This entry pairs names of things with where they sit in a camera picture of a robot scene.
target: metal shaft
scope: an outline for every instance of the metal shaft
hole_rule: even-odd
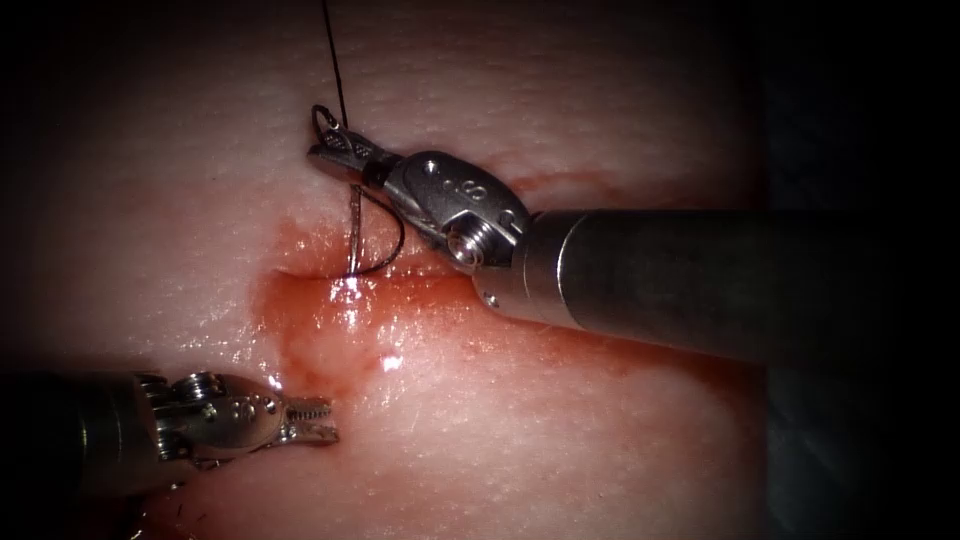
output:
[[[551,211],[474,285],[499,313],[763,364],[878,367],[895,230],[854,215]]]

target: blood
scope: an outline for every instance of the blood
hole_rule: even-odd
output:
[[[388,247],[389,234],[368,234]],[[590,366],[613,378],[653,359],[690,356],[501,317],[482,306],[467,276],[417,247],[381,274],[343,279],[347,243],[339,228],[284,220],[274,258],[256,282],[253,324],[276,346],[281,381],[293,394],[353,401],[377,378],[393,376],[399,359],[416,361],[441,336],[457,342],[458,362],[522,350],[510,356],[545,368]],[[461,334],[448,335],[457,329]]]

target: metal screw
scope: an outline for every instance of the metal screw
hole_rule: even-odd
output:
[[[500,307],[500,303],[497,302],[497,297],[487,291],[483,291],[483,303],[494,309]]]
[[[203,411],[200,413],[204,420],[207,422],[216,422],[217,421],[217,408],[211,403],[207,403],[203,407]]]
[[[469,267],[479,266],[483,262],[483,248],[476,239],[452,231],[447,236],[447,247],[460,264]]]
[[[427,176],[434,176],[440,172],[440,166],[437,165],[437,162],[430,159],[423,164],[423,173]]]

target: metal tip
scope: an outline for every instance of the metal tip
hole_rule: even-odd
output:
[[[278,444],[327,446],[340,442],[340,434],[326,418],[332,407],[327,398],[285,399],[287,421],[277,439]]]

